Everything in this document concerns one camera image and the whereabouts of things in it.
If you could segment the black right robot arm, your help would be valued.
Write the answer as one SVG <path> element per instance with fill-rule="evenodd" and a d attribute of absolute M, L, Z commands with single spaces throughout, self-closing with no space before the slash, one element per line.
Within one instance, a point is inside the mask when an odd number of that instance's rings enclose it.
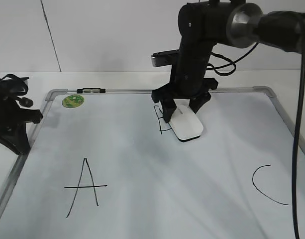
<path fill-rule="evenodd" d="M 169 122 L 176 99 L 189 100 L 196 113 L 211 98 L 218 82 L 205 73 L 215 45 L 247 48 L 254 43 L 275 47 L 303 57 L 305 74 L 305 12 L 273 11 L 244 0 L 209 0 L 188 3 L 178 14 L 181 35 L 177 50 L 154 53 L 154 67 L 171 66 L 169 82 L 153 90 L 152 100 L 161 103 L 163 119 Z"/>

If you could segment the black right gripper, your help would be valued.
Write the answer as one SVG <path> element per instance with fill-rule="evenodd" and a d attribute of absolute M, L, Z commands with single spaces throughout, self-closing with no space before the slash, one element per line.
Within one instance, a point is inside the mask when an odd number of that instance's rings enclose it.
<path fill-rule="evenodd" d="M 196 114 L 199 109 L 211 100 L 209 90 L 216 90 L 218 81 L 206 78 L 206 57 L 189 56 L 179 51 L 176 64 L 171 65 L 169 82 L 152 91 L 153 102 L 161 101 L 162 114 L 168 123 L 177 109 L 174 99 L 190 99 L 189 107 Z"/>

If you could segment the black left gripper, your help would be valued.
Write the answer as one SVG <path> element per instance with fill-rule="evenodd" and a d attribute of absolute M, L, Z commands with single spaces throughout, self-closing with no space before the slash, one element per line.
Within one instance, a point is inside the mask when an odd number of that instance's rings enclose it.
<path fill-rule="evenodd" d="M 0 78 L 0 144 L 17 155 L 27 154 L 31 146 L 26 125 L 39 124 L 43 119 L 40 110 L 33 110 L 28 93 L 29 77 L 7 74 Z"/>

